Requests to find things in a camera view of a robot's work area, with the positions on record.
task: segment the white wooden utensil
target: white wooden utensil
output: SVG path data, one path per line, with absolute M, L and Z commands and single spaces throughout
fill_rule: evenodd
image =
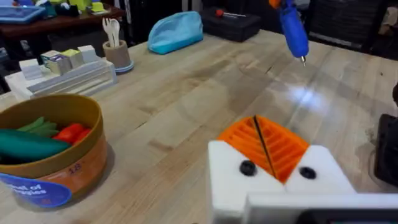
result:
M 113 28 L 110 23 L 111 22 L 110 22 L 109 18 L 102 18 L 102 26 L 103 26 L 104 31 L 108 35 L 109 46 L 114 47 L 115 41 L 114 41 L 114 36 L 113 36 Z
M 113 29 L 114 46 L 119 47 L 119 30 L 120 24 L 116 19 L 111 19 L 111 27 Z

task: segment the wood grain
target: wood grain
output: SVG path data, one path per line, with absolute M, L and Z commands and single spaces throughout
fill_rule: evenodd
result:
M 204 224 L 207 142 L 253 114 L 329 148 L 357 191 L 395 191 L 369 176 L 369 157 L 380 115 L 397 114 L 397 62 L 312 42 L 303 67 L 265 31 L 242 44 L 206 35 L 167 55 L 146 44 L 129 53 L 134 70 L 93 96 L 114 152 L 101 185 L 47 212 L 1 186 L 0 224 Z M 0 110 L 13 103 L 2 96 Z

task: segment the utensil holder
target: utensil holder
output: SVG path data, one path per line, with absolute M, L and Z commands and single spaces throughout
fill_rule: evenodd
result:
M 117 47 L 111 47 L 107 41 L 102 48 L 104 48 L 106 59 L 114 64 L 115 69 L 128 67 L 132 63 L 126 41 L 119 40 Z

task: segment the blue zipper pouch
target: blue zipper pouch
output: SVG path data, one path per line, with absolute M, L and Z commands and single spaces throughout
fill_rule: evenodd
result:
M 179 12 L 157 21 L 149 33 L 148 49 L 167 54 L 203 39 L 203 25 L 199 13 Z

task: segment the red knob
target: red knob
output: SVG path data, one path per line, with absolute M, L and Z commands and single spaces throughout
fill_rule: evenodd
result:
M 223 17 L 224 11 L 222 11 L 221 9 L 217 9 L 216 10 L 216 16 L 217 17 Z

